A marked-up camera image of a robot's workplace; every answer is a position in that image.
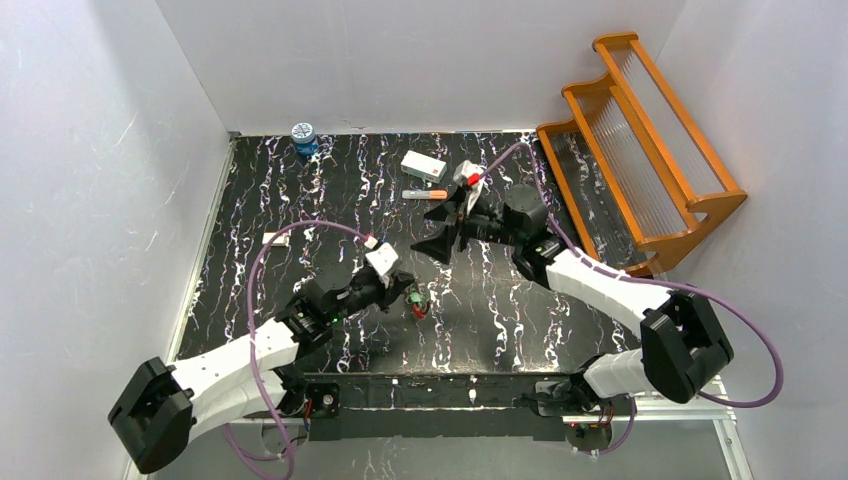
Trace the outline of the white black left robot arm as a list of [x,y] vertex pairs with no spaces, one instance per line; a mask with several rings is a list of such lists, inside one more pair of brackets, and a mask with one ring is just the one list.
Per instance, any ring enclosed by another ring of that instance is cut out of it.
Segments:
[[159,357],[140,364],[108,422],[138,471],[157,472],[205,432],[294,396],[284,366],[327,343],[335,321],[372,305],[386,311],[417,283],[412,273],[396,269],[381,277],[370,265],[350,277],[325,271],[254,335],[172,364]]

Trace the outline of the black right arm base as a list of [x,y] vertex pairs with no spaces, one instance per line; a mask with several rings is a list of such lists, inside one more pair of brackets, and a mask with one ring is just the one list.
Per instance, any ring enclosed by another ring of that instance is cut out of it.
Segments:
[[593,458],[620,448],[630,438],[637,414],[632,396],[602,398],[587,384],[572,380],[539,381],[512,405],[543,418],[560,418],[571,449]]

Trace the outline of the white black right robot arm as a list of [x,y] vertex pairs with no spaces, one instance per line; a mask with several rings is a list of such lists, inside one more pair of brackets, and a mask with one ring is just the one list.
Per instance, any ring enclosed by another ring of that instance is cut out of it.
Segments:
[[646,285],[622,273],[602,273],[548,226],[549,210],[529,185],[513,187],[499,207],[473,202],[468,187],[456,188],[425,219],[440,231],[412,250],[448,264],[469,240],[512,249],[511,260],[527,280],[566,294],[629,328],[640,345],[596,355],[541,397],[571,410],[587,410],[623,394],[654,391],[686,403],[734,357],[730,342],[709,303],[693,292]]

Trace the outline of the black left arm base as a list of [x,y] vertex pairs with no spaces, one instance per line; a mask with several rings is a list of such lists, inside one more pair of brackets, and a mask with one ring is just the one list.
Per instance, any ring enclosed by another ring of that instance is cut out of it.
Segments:
[[277,407],[286,418],[312,420],[336,418],[340,410],[340,386],[337,383],[307,379],[301,374],[276,371],[284,394]]

